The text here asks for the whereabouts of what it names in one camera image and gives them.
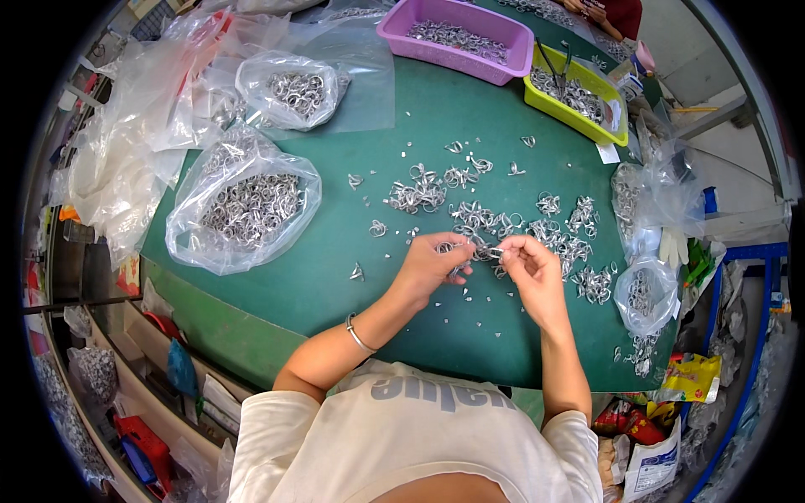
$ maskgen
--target pink plastic basket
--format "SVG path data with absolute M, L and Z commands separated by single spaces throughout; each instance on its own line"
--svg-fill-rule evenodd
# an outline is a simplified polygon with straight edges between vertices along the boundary
M 405 36 L 414 23 L 430 19 L 447 21 L 480 36 L 489 37 L 509 48 L 507 66 L 485 60 L 453 47 Z M 402 0 L 378 24 L 378 35 L 389 41 L 397 56 L 438 64 L 459 72 L 504 85 L 513 77 L 531 71 L 534 33 L 525 25 L 490 10 L 453 0 Z

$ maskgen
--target green table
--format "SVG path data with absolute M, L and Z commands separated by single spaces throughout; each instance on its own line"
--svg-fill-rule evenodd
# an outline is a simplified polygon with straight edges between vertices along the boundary
M 574 53 L 603 56 L 572 33 L 533 15 L 499 7 L 505 14 L 518 14 L 540 38 L 552 46 L 567 39 Z M 168 191 L 151 224 L 142 254 L 201 290 L 264 320 L 313 336 L 343 323 L 351 311 L 368 307 L 389 286 L 407 251 L 407 231 L 421 233 L 450 230 L 450 203 L 479 200 L 495 212 L 520 212 L 526 221 L 543 216 L 535 207 L 543 190 L 561 196 L 563 222 L 575 207 L 576 197 L 591 196 L 601 214 L 594 255 L 588 261 L 600 270 L 615 261 L 625 269 L 612 211 L 609 177 L 615 165 L 603 165 L 595 145 L 561 122 L 526 105 L 524 84 L 514 79 L 503 87 L 488 84 L 463 73 L 405 58 L 395 58 L 396 127 L 392 130 L 307 136 L 278 142 L 290 154 L 310 159 L 321 174 L 323 202 L 316 217 L 297 243 L 282 257 L 243 274 L 217 277 L 205 270 L 172 261 L 164 244 L 165 217 L 173 209 Z M 536 146 L 525 146 L 520 137 L 533 134 Z M 469 141 L 461 155 L 445 150 L 454 141 Z M 381 201 L 395 180 L 410 181 L 408 168 L 424 163 L 443 173 L 451 164 L 467 165 L 469 151 L 495 163 L 479 183 L 448 191 L 448 202 L 435 214 L 408 215 Z M 625 158 L 626 150 L 620 149 Z M 184 172 L 198 152 L 191 152 Z M 525 175 L 508 176 L 509 162 L 517 162 Z M 369 170 L 377 171 L 369 175 Z M 347 174 L 360 174 L 365 182 L 354 192 Z M 368 196 L 367 208 L 362 199 Z M 390 231 L 380 238 L 369 236 L 369 226 L 378 219 Z M 360 262 L 365 282 L 348 279 Z M 422 369 L 490 380 L 502 385 L 541 387 L 539 330 L 521 313 L 514 284 L 497 280 L 489 263 L 473 264 L 464 300 L 461 287 L 443 286 L 431 297 L 430 306 L 419 313 L 377 356 L 404 361 Z M 585 266 L 576 262 L 575 269 Z M 514 292 L 509 297 L 507 292 Z M 643 379 L 631 364 L 613 362 L 615 346 L 631 353 L 631 341 L 612 302 L 592 305 L 576 299 L 573 283 L 565 287 L 568 311 L 576 335 L 582 365 L 593 391 L 635 391 L 656 388 L 662 372 Z M 667 328 L 675 332 L 674 326 Z M 673 335 L 660 339 L 653 367 L 665 369 Z

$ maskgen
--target white t-shirt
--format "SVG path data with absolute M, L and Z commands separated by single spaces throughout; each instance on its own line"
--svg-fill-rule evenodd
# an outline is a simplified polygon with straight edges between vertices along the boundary
M 298 391 L 243 402 L 230 502 L 369 502 L 439 473 L 509 501 L 601 502 L 598 438 L 568 411 L 537 428 L 496 386 L 368 360 L 323 405 Z

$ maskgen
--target person in red shirt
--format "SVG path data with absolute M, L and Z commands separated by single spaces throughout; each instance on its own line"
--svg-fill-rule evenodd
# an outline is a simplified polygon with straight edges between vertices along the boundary
M 643 5 L 640 0 L 555 0 L 620 42 L 638 39 Z

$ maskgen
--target bracelet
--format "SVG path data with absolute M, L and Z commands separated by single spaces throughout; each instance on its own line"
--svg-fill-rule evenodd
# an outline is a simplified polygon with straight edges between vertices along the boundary
M 367 346 L 366 344 L 363 344 L 363 341 L 360 340 L 358 338 L 357 334 L 355 333 L 355 327 L 352 325 L 352 318 L 354 318 L 354 317 L 355 317 L 355 313 L 350 313 L 350 314 L 347 315 L 347 320 L 346 320 L 347 330 L 349 330 L 349 333 L 352 334 L 353 339 L 355 340 L 357 345 L 361 346 L 361 349 L 363 349 L 364 351 L 366 351 L 369 354 L 374 355 L 375 353 L 378 352 L 377 349 L 372 349 L 369 346 Z

